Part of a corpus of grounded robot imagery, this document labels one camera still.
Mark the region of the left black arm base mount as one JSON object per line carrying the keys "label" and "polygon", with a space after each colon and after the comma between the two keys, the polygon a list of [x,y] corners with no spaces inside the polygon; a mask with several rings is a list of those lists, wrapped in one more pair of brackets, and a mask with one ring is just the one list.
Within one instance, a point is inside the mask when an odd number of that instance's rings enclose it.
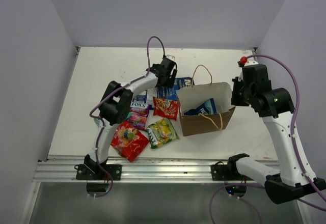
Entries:
{"label": "left black arm base mount", "polygon": [[108,176],[106,172],[110,174],[113,181],[119,181],[121,179],[122,165],[120,164],[103,164],[101,168],[95,165],[94,170],[89,169],[84,164],[75,165],[74,168],[77,170],[76,180],[107,180]]}

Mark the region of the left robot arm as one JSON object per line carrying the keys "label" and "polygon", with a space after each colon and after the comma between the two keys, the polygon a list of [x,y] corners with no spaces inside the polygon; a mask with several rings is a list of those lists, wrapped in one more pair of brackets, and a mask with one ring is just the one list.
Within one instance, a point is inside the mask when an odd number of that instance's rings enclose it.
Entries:
{"label": "left robot arm", "polygon": [[90,112],[90,117],[99,121],[94,146],[82,165],[91,180],[112,179],[106,166],[109,147],[116,129],[129,114],[133,98],[154,87],[172,87],[176,74],[177,63],[163,56],[161,63],[153,64],[142,76],[128,82],[111,81],[108,84],[101,101]]}

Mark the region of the blue Kettle chips bag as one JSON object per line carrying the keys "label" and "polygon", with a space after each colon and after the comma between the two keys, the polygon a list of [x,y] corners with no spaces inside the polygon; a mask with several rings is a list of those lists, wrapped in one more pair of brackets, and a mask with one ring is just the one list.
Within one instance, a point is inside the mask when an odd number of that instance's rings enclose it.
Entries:
{"label": "blue Kettle chips bag", "polygon": [[192,83],[191,77],[175,78],[174,84],[171,88],[158,87],[157,88],[157,96],[159,98],[164,98],[164,99],[169,99],[169,100],[177,100],[176,91],[180,90],[181,88],[191,86],[191,83]]}

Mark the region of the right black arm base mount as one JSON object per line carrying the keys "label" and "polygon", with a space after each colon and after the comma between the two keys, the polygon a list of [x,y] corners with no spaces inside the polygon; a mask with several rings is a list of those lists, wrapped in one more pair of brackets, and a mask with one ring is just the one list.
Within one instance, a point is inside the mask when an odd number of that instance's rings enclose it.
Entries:
{"label": "right black arm base mount", "polygon": [[239,176],[231,173],[227,163],[218,161],[210,166],[212,181],[233,181],[238,180]]}

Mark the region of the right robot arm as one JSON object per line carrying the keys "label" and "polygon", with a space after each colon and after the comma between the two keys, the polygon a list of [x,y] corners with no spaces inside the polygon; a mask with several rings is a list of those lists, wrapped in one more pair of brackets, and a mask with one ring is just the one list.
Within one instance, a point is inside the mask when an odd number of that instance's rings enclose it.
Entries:
{"label": "right robot arm", "polygon": [[279,170],[242,153],[229,158],[231,179],[247,176],[262,185],[268,197],[281,204],[325,190],[325,180],[316,177],[303,151],[296,128],[291,125],[294,106],[284,88],[272,89],[267,67],[257,62],[240,64],[242,73],[233,79],[231,103],[251,106],[268,129],[279,160]]}

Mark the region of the Burts sea salt chips bag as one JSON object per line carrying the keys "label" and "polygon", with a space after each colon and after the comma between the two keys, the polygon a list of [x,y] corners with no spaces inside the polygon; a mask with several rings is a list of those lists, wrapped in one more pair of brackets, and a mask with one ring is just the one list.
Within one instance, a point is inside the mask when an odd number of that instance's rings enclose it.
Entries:
{"label": "Burts sea salt chips bag", "polygon": [[203,115],[214,115],[217,114],[217,109],[215,105],[215,101],[213,98],[206,100],[201,105],[197,106],[196,108],[190,109],[184,113],[186,116],[196,116],[199,114]]}

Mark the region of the brown paper bag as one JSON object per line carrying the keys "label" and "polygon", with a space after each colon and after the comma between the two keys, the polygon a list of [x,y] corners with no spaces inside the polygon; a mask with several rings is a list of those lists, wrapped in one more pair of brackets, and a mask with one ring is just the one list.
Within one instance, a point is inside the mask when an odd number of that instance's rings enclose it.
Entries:
{"label": "brown paper bag", "polygon": [[231,104],[232,90],[227,82],[191,84],[177,90],[178,112],[183,136],[221,131],[226,129],[235,106]]}

